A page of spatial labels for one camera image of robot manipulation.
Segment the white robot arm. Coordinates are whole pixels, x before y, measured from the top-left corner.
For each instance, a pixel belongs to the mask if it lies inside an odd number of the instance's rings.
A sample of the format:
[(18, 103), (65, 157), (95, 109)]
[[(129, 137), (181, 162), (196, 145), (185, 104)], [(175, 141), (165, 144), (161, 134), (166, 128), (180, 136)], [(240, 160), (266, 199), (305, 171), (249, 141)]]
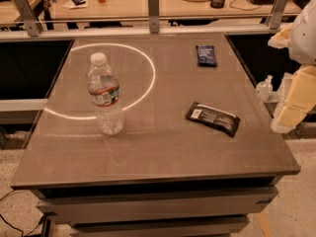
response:
[(316, 0), (310, 0), (294, 22), (268, 41), (288, 48), (289, 58), (300, 64), (276, 106), (271, 128), (277, 133), (295, 129), (316, 106)]

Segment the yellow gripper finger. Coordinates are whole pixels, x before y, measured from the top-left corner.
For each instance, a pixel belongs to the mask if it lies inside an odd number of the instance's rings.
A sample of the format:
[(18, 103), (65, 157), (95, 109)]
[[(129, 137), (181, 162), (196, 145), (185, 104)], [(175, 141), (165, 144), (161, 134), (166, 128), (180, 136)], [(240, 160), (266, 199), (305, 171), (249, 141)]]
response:
[(293, 24), (282, 28), (278, 33), (273, 35), (269, 41), (268, 46), (273, 48), (286, 48), (289, 46), (289, 35), (292, 30)]
[(271, 123), (277, 133), (294, 130), (316, 106), (316, 67), (301, 65), (284, 86), (285, 97), (276, 105)]

